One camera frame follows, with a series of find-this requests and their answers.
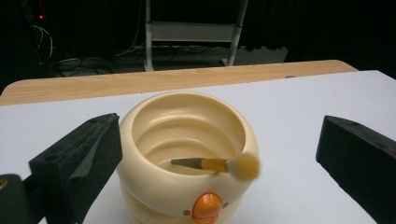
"brush handle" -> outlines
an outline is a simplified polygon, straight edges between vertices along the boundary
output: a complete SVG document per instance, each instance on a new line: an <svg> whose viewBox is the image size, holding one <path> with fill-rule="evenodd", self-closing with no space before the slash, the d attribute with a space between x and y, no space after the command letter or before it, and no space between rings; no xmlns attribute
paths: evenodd
<svg viewBox="0 0 396 224"><path fill-rule="evenodd" d="M227 161L223 159L188 158L171 160L172 164L199 170L227 172Z"/></svg>

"black curtain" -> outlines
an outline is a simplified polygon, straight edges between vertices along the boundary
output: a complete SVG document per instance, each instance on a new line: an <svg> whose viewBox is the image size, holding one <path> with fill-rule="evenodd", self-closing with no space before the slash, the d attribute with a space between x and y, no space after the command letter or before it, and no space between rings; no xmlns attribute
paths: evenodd
<svg viewBox="0 0 396 224"><path fill-rule="evenodd" d="M286 62L340 60L396 77L396 13L387 0L312 1Z"/></svg>
<svg viewBox="0 0 396 224"><path fill-rule="evenodd" d="M309 0L249 0L240 45L251 49L290 47Z"/></svg>

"cream ceramic pot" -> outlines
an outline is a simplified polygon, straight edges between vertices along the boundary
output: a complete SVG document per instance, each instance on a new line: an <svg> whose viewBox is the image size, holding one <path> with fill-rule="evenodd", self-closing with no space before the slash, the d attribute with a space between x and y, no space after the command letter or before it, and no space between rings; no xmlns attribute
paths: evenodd
<svg viewBox="0 0 396 224"><path fill-rule="evenodd" d="M229 223L251 183L170 160L231 159L243 152L259 157L246 119L220 99L198 92L147 99L121 121L120 134L123 159L117 172L132 223Z"/></svg>

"brush bristles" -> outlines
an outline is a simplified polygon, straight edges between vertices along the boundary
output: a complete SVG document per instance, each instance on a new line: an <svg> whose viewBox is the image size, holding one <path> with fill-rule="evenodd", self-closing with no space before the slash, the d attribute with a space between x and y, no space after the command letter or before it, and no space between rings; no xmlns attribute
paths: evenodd
<svg viewBox="0 0 396 224"><path fill-rule="evenodd" d="M227 170L238 180L252 181L259 177L260 162L253 155L241 154L227 162Z"/></svg>

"paintbrush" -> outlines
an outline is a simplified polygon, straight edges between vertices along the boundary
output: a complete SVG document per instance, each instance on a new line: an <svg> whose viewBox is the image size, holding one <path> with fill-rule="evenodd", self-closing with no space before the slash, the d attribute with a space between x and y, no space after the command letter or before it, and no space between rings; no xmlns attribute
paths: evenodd
<svg viewBox="0 0 396 224"><path fill-rule="evenodd" d="M230 173L238 180L251 181L260 174L260 162L257 157L243 153L230 160L187 158L171 160L174 165L186 166L199 170Z"/></svg>

